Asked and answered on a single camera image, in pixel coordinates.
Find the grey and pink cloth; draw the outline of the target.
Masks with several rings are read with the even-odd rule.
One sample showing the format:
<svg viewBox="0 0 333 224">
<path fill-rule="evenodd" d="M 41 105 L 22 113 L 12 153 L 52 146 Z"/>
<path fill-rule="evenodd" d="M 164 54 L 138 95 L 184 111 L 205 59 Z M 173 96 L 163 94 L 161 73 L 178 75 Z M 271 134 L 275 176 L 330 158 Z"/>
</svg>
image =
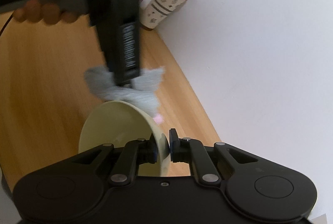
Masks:
<svg viewBox="0 0 333 224">
<path fill-rule="evenodd" d="M 117 85 L 113 73 L 105 66 L 96 66 L 85 71 L 83 77 L 90 93 L 103 101 L 124 101 L 150 115 L 157 124 L 163 122 L 158 112 L 159 100 L 156 91 L 163 80 L 163 67 L 142 69 L 140 76 L 124 86 Z"/>
</svg>

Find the pale yellow bowl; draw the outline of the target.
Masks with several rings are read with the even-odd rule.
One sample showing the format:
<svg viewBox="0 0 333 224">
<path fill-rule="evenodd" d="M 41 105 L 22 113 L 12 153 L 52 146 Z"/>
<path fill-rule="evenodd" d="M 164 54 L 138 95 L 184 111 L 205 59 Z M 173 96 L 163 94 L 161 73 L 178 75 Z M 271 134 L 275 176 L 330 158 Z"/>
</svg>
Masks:
<svg viewBox="0 0 333 224">
<path fill-rule="evenodd" d="M 78 143 L 82 153 L 102 144 L 115 148 L 138 138 L 153 137 L 158 148 L 155 164 L 142 164 L 140 176 L 163 177 L 168 173 L 170 154 L 168 140 L 154 119 L 141 109 L 123 101 L 108 101 L 96 107 L 87 117 Z"/>
</svg>

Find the red lid patterned tumbler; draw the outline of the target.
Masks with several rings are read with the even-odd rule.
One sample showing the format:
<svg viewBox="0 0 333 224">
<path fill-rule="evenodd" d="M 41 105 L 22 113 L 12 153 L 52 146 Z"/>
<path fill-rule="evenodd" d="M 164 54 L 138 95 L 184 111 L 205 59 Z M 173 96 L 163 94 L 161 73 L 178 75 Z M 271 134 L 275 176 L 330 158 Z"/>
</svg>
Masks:
<svg viewBox="0 0 333 224">
<path fill-rule="evenodd" d="M 140 14 L 140 23 L 147 30 L 153 30 L 188 0 L 151 0 Z"/>
</svg>

